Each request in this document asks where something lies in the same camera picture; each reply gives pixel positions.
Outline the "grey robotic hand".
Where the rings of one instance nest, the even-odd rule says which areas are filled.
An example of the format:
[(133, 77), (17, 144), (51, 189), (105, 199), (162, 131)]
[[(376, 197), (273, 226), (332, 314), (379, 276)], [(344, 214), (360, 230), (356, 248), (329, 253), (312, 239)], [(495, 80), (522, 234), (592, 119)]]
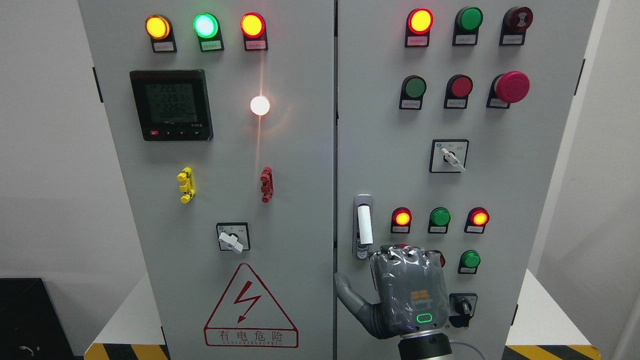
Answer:
[(346, 276), (334, 274), (337, 296), (370, 335), (384, 340), (438, 330), (450, 303), (439, 255), (407, 244), (385, 244), (370, 256), (379, 303), (368, 303)]

